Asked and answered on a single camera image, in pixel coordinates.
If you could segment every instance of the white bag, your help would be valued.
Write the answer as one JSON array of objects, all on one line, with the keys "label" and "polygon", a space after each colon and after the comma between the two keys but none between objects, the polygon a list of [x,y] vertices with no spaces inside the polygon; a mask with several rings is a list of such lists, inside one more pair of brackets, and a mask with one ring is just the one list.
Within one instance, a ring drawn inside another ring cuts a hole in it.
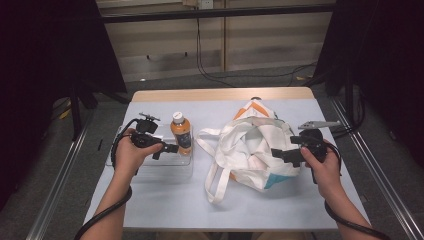
[{"label": "white bag", "polygon": [[[203,134],[219,136],[216,150],[201,138]],[[230,177],[264,191],[274,183],[299,175],[300,167],[284,163],[271,153],[271,148],[283,151],[298,148],[291,144],[290,136],[293,133],[289,124],[276,119],[275,113],[257,100],[250,101],[223,129],[200,130],[196,141],[215,160],[205,182],[209,202],[223,199]],[[212,194],[211,186],[219,167],[222,173]]]}]

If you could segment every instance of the vr controller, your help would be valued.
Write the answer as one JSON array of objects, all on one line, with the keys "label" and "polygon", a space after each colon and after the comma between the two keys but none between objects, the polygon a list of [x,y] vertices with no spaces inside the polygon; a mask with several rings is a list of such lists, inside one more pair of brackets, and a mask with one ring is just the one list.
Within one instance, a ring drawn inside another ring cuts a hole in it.
[{"label": "vr controller", "polygon": [[[299,136],[291,136],[290,141],[293,144],[299,144],[300,147],[306,147],[311,151],[315,158],[321,163],[324,162],[327,156],[327,143],[324,142],[324,138],[319,129],[306,129],[299,133]],[[305,162],[299,149],[293,149],[283,151],[279,149],[271,149],[273,157],[281,158],[285,163],[292,163],[293,167],[300,167],[301,162]],[[312,171],[312,179],[317,184],[314,176],[314,170]]]},{"label": "vr controller", "polygon": [[156,129],[158,128],[158,125],[154,122],[155,120],[160,121],[160,119],[155,118],[150,115],[146,115],[143,113],[140,113],[140,115],[144,116],[145,119],[133,119],[131,120],[124,129],[116,136],[115,141],[112,145],[112,151],[111,151],[111,160],[112,160],[112,166],[115,167],[116,162],[116,149],[118,147],[119,141],[125,137],[124,133],[128,129],[128,127],[133,123],[137,122],[137,125],[135,127],[135,132],[132,133],[129,137],[131,139],[131,142],[134,144],[134,146],[138,148],[147,148],[150,146],[153,146],[157,143],[162,144],[162,149],[156,153],[153,154],[152,158],[155,160],[159,160],[160,154],[163,152],[168,153],[177,153],[178,152],[178,145],[175,144],[167,144],[164,141],[162,141],[160,138],[153,137],[150,134],[155,133]]}]

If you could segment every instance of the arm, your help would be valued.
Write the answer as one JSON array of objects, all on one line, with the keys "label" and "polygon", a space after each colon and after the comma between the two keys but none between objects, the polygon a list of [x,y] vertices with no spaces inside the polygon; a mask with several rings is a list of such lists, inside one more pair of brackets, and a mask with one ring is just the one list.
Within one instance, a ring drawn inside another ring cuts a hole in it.
[{"label": "arm", "polygon": [[[125,135],[133,131],[134,129],[128,129]],[[137,148],[132,144],[129,137],[124,137],[119,142],[116,151],[115,173],[96,209],[95,215],[124,198],[130,187],[132,177],[143,164],[146,156],[158,152],[161,148],[162,144],[160,143],[148,148]],[[124,216],[125,204],[94,224],[81,239],[121,239]]]},{"label": "arm", "polygon": [[[326,200],[330,208],[341,218],[372,228],[367,220],[362,216],[355,205],[346,195],[340,181],[339,163],[336,154],[327,149],[327,157],[323,163],[320,163],[314,155],[305,147],[301,149],[302,156],[307,162],[307,166],[314,169],[315,179],[318,183],[318,190],[321,196]],[[378,239],[365,233],[337,223],[340,234],[343,239]]]}]

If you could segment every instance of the bottle label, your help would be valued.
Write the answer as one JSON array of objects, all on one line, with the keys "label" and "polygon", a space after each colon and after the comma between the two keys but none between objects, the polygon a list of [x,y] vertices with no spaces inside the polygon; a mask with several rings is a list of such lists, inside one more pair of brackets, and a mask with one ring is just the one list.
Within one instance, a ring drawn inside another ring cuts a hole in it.
[{"label": "bottle label", "polygon": [[175,134],[175,137],[177,138],[178,145],[182,148],[189,148],[191,147],[191,135],[190,132],[184,133],[184,134]]}]

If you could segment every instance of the human hand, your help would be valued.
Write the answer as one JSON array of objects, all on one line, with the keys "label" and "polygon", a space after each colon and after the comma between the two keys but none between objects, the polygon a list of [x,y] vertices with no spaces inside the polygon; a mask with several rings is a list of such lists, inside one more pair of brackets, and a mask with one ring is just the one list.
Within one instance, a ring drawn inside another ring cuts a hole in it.
[{"label": "human hand", "polygon": [[138,168],[143,164],[144,159],[153,153],[162,149],[162,144],[157,143],[147,148],[138,148],[134,146],[130,139],[130,135],[135,132],[135,129],[128,128],[123,135],[116,150],[115,173],[134,176]]},{"label": "human hand", "polygon": [[306,147],[302,147],[300,152],[306,160],[306,167],[314,170],[319,193],[324,199],[339,191],[344,191],[340,181],[339,159],[330,148],[327,148],[327,156],[323,163],[319,162]]}]

